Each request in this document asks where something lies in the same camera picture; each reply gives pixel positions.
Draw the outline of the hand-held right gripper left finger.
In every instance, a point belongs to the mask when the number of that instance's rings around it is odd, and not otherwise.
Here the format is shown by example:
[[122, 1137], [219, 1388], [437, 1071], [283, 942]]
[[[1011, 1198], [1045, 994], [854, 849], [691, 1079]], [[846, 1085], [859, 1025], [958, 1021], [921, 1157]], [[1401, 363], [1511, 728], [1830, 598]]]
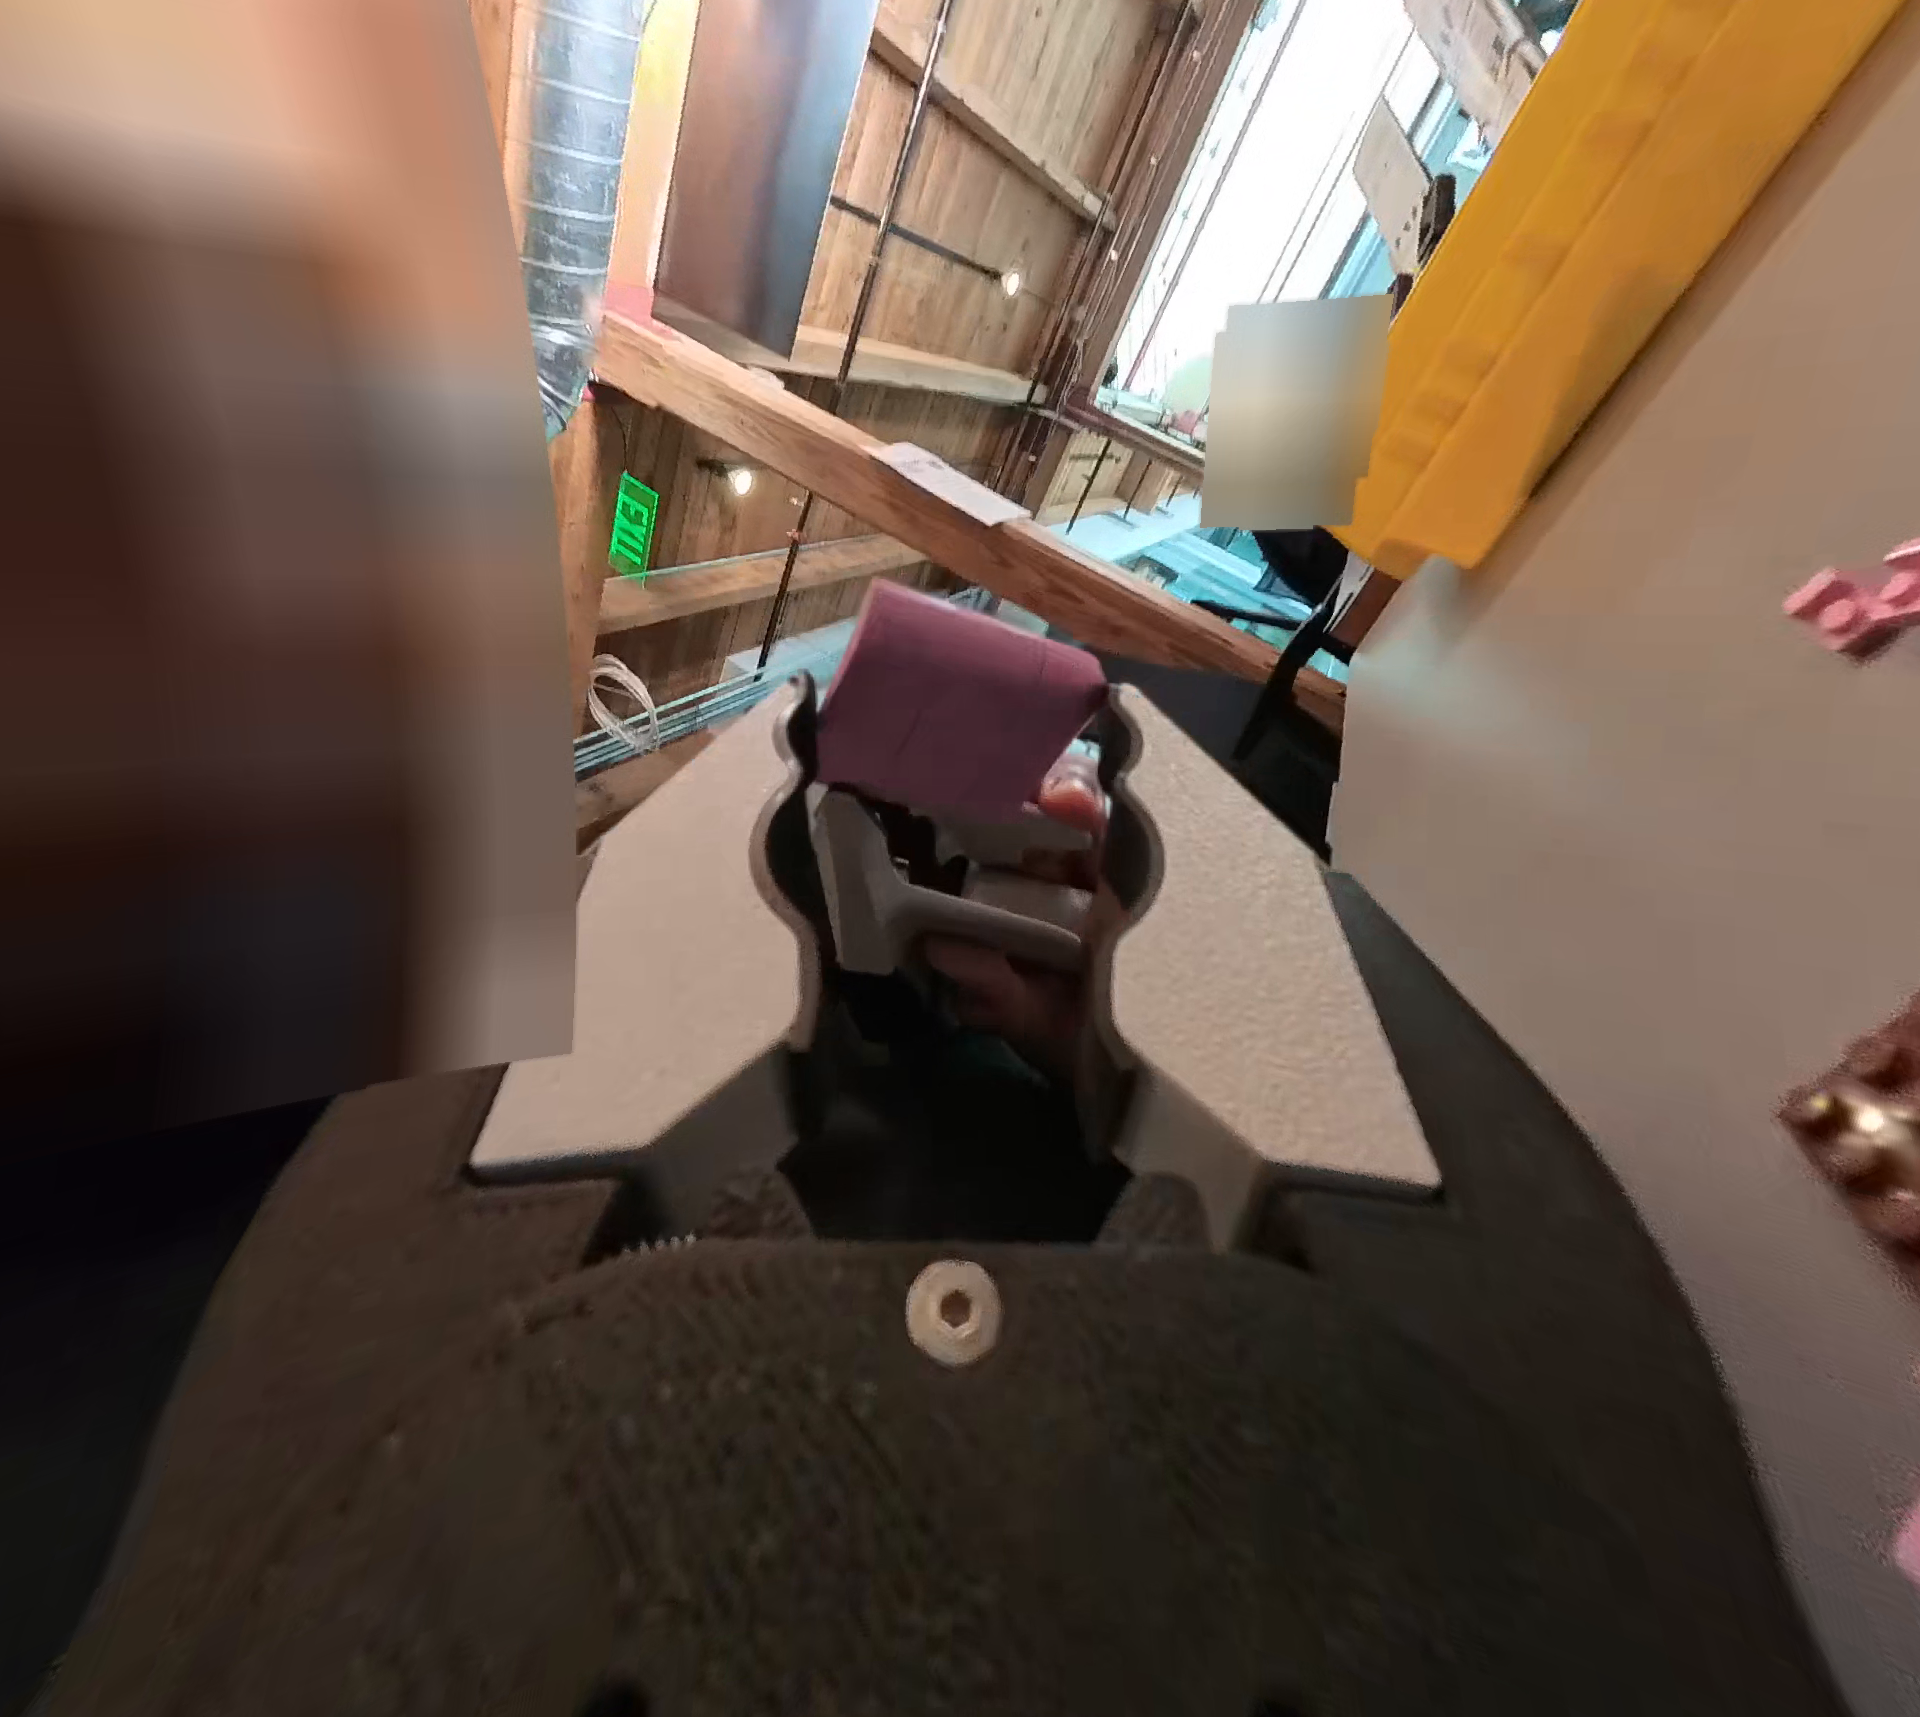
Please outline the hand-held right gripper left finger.
[[797, 678], [599, 838], [571, 1054], [502, 1079], [473, 1176], [744, 1176], [797, 1147], [818, 932], [773, 825], [803, 813], [808, 723]]

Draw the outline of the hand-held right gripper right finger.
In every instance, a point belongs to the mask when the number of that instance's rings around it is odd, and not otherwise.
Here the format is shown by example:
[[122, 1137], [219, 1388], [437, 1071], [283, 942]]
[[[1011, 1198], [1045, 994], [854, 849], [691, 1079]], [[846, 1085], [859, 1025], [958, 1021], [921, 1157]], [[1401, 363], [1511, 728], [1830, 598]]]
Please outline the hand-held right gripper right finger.
[[1113, 924], [1088, 944], [1088, 1032], [1113, 1160], [1190, 1185], [1210, 1250], [1290, 1185], [1428, 1200], [1438, 1160], [1318, 857], [1131, 681], [1100, 788]]

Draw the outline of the pink rounded tile block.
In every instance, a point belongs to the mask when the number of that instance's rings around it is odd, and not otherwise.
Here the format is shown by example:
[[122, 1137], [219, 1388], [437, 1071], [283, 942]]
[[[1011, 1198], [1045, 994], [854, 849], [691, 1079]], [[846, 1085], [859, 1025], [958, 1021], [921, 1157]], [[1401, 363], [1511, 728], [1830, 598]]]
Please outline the pink rounded tile block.
[[877, 579], [814, 712], [814, 782], [1002, 821], [1038, 801], [1106, 697], [1088, 651]]

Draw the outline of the pile of mixed toy bricks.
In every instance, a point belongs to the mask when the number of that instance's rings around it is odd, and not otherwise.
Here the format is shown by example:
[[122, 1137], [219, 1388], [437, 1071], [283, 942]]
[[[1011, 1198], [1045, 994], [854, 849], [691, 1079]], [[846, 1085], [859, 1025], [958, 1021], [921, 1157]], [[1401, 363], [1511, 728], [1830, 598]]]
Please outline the pile of mixed toy bricks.
[[[1825, 651], [1869, 667], [1920, 627], [1920, 544], [1883, 550], [1879, 575], [1816, 569], [1787, 616]], [[1920, 1295], [1920, 1002], [1852, 1034], [1775, 1105], [1800, 1160], [1834, 1191], [1863, 1245]]]

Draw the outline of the person's left hand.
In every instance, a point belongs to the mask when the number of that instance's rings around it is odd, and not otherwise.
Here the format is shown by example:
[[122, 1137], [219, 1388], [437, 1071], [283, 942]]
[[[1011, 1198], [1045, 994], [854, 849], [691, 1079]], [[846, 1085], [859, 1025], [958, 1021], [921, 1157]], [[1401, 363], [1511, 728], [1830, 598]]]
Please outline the person's left hand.
[[[1120, 921], [1120, 898], [1106, 877], [1111, 801], [1096, 754], [1070, 748], [1038, 788], [1038, 818], [1084, 838], [1078, 849], [1027, 849], [1020, 877], [1078, 898], [1078, 934], [1096, 944]], [[929, 934], [924, 967], [950, 986], [966, 1025], [1005, 1034], [1038, 1079], [1076, 1079], [1084, 1054], [1088, 986], [1084, 973], [1016, 959], [996, 944]]]

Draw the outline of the white paper sign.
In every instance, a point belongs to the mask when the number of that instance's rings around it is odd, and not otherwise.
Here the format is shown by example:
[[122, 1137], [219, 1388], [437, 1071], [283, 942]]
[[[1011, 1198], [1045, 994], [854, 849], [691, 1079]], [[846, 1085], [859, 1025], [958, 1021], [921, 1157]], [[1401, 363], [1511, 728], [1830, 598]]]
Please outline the white paper sign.
[[1027, 519], [1020, 502], [992, 492], [987, 481], [966, 478], [958, 468], [950, 468], [943, 455], [935, 455], [924, 446], [897, 440], [897, 446], [879, 446], [877, 455], [887, 472], [897, 472], [902, 481], [921, 488], [924, 494], [971, 515], [987, 530]]

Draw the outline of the wooden railing beam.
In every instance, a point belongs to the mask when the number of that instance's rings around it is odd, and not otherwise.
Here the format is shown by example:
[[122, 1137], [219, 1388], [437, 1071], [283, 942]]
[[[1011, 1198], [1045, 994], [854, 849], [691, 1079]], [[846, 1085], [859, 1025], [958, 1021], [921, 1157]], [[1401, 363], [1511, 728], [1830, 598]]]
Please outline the wooden railing beam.
[[1120, 651], [1170, 673], [1227, 673], [1257, 687], [1281, 667], [1281, 651], [1258, 637], [1096, 561], [1038, 519], [976, 515], [950, 488], [904, 478], [877, 437], [680, 329], [607, 317], [597, 379], [680, 416], [929, 567], [1070, 632], [1088, 651]]

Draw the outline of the yellow plastic bin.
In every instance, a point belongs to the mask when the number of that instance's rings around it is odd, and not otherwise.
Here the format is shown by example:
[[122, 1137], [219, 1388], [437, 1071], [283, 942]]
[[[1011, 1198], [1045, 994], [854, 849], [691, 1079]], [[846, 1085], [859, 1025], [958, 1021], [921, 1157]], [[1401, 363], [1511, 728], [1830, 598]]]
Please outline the yellow plastic bin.
[[1404, 312], [1346, 550], [1480, 567], [1909, 0], [1581, 0]]

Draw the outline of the small cardboard sheet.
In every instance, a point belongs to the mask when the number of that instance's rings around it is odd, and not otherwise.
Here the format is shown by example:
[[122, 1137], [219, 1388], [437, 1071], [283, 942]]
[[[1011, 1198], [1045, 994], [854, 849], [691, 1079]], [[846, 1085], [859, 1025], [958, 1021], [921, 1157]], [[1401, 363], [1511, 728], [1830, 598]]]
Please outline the small cardboard sheet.
[[1376, 94], [1354, 140], [1354, 190], [1383, 241], [1389, 271], [1417, 283], [1454, 222], [1454, 173], [1435, 173], [1419, 160], [1383, 94]]

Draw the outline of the silver air duct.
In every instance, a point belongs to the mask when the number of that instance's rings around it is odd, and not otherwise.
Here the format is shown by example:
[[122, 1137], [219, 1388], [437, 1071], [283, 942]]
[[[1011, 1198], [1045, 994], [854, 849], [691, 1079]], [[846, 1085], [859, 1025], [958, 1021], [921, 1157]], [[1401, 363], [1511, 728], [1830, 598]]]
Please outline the silver air duct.
[[597, 363], [646, 0], [517, 0], [503, 181], [545, 440]]

